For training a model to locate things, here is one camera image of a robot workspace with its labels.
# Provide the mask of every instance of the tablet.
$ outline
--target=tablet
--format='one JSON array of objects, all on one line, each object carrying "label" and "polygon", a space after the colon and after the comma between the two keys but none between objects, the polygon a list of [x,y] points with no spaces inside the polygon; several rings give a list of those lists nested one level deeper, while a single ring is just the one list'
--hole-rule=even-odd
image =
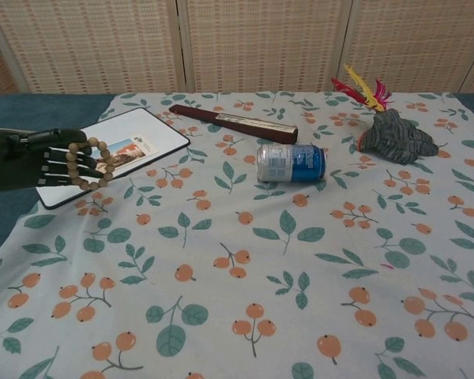
[{"label": "tablet", "polygon": [[[88,138],[96,137],[105,141],[115,158],[114,178],[120,178],[185,148],[190,140],[150,114],[144,108],[135,108],[102,122],[82,129]],[[93,148],[92,157],[97,159],[96,169],[104,171],[104,164],[99,162],[100,152]],[[85,178],[94,182],[95,178]],[[45,186],[36,187],[40,201],[46,209],[54,209],[73,199],[91,192],[78,186]]]}]

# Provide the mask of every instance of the red feather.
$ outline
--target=red feather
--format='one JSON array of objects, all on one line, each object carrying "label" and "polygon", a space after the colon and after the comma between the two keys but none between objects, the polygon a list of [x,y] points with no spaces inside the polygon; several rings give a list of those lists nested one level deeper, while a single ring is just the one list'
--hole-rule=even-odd
[{"label": "red feather", "polygon": [[360,92],[356,91],[355,89],[348,87],[346,84],[340,83],[335,77],[332,78],[332,83],[335,86],[335,90],[337,92],[343,92],[346,95],[351,96],[360,104],[366,103],[367,99],[365,98],[364,95],[362,95]]}]

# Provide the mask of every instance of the white tablet case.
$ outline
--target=white tablet case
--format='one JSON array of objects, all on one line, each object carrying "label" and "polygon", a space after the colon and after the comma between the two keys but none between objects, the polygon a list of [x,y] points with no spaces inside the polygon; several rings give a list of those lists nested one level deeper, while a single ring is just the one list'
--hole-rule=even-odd
[{"label": "white tablet case", "polygon": [[[114,171],[115,178],[124,176],[190,144],[188,138],[160,121],[144,108],[133,109],[82,130],[88,138],[96,137],[99,141],[105,141],[108,146],[136,137],[136,140],[141,141],[146,148],[149,148],[144,157],[128,163],[126,166],[117,167]],[[95,178],[86,179],[90,182],[98,180]],[[46,186],[36,187],[36,189],[40,195],[40,200],[47,209],[57,208],[89,192],[83,191],[77,186]]]}]

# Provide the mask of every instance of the bead bracelet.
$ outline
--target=bead bracelet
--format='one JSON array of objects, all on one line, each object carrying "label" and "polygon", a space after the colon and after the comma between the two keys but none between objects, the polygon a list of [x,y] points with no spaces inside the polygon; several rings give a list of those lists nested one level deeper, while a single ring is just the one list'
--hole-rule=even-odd
[{"label": "bead bracelet", "polygon": [[[98,182],[88,182],[79,176],[79,171],[77,170],[77,153],[80,148],[91,146],[93,148],[98,148],[100,150],[100,156],[104,159],[106,164],[105,174],[103,178]],[[66,153],[66,166],[69,169],[69,177],[72,179],[72,184],[79,186],[81,190],[86,191],[88,189],[95,191],[100,187],[105,187],[112,180],[112,172],[114,171],[114,160],[112,159],[111,153],[107,148],[107,144],[103,141],[98,141],[94,137],[90,137],[88,142],[81,144],[72,143],[69,144],[69,152]]]}]

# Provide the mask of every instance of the table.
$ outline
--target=table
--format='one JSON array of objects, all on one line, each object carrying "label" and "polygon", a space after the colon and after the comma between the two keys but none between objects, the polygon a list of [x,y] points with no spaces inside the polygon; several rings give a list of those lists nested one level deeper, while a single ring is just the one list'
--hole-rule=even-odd
[{"label": "table", "polygon": [[[392,100],[438,156],[358,153],[372,114],[340,93],[116,96],[100,119],[145,107],[192,144],[18,221],[0,377],[474,378],[474,114],[450,94]],[[326,177],[260,183],[267,141],[173,103],[296,124]]]}]

